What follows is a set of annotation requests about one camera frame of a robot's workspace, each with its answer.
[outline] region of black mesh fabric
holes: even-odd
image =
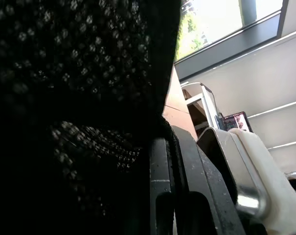
[[[122,179],[162,135],[179,11],[0,0],[0,220],[118,231]]]

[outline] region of green foliage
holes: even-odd
[[[197,18],[193,12],[188,12],[181,18],[179,25],[175,61],[201,49],[203,42],[201,31],[197,28]]]

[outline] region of window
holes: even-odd
[[[175,61],[281,7],[282,0],[182,0]]]

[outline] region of white plastic part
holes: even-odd
[[[270,211],[263,219],[268,234],[296,234],[296,192],[285,175],[256,134],[236,128],[229,131],[242,142],[271,199]]]

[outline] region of dark gray window frame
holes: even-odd
[[[221,40],[174,63],[182,82],[245,54],[277,38],[281,11],[239,29]]]

